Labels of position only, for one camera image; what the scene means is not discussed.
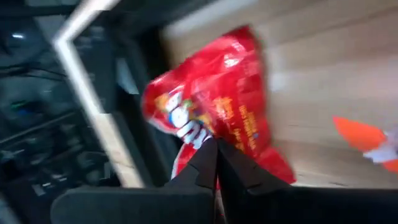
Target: orange object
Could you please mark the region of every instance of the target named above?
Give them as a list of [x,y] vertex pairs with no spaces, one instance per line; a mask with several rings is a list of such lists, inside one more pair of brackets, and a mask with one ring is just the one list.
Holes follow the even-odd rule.
[[[333,120],[337,131],[350,145],[361,152],[377,149],[382,143],[387,141],[386,135],[377,127],[346,118],[334,117]],[[383,162],[382,164],[388,171],[398,172],[398,159]]]

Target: wooden table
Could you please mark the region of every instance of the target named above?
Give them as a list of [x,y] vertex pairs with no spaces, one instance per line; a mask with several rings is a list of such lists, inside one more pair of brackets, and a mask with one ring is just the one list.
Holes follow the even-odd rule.
[[398,123],[398,0],[219,0],[167,26],[174,65],[250,24],[262,41],[274,144],[298,185],[398,187],[366,160],[332,116],[384,129]]

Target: white frame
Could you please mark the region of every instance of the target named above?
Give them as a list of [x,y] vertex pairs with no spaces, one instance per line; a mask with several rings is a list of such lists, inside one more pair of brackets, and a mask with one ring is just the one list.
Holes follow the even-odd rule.
[[144,187],[116,123],[110,114],[105,113],[73,44],[74,38],[88,27],[101,11],[112,9],[119,1],[84,0],[65,21],[53,40],[53,46],[122,186]]

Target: red snack bag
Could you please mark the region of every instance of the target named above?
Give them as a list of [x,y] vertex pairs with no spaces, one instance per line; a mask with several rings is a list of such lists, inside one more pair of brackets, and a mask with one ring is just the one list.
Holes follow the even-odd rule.
[[208,138],[222,137],[287,183],[295,177],[270,145],[263,67],[249,27],[214,40],[176,69],[148,84],[145,117],[182,138],[172,177]]

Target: metal bar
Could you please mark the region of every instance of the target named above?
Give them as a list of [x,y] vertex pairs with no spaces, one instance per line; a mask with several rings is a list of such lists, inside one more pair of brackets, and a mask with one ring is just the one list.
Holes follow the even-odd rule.
[[75,8],[76,6],[2,6],[0,8],[0,19],[69,15]]
[[74,38],[89,26],[101,14],[101,11],[112,9],[119,1],[83,1],[55,36],[53,46],[122,185],[143,187],[142,177],[130,157],[116,122],[110,114],[104,112],[88,73],[77,54],[76,47],[73,45]]
[[39,130],[45,128],[45,127],[57,124],[60,121],[73,116],[74,114],[75,114],[75,112],[69,112],[69,113],[67,113],[65,115],[59,116],[58,118],[55,118],[55,119],[52,119],[50,121],[44,122],[42,124],[36,125],[33,128],[29,128],[29,129],[26,129],[25,131],[21,131],[21,132],[19,132],[17,134],[13,134],[12,136],[6,137],[6,138],[0,140],[0,148],[2,148],[3,145],[8,143],[9,141],[16,140],[18,138],[24,138],[24,136],[26,136],[26,135],[35,133],[36,131],[39,131]]

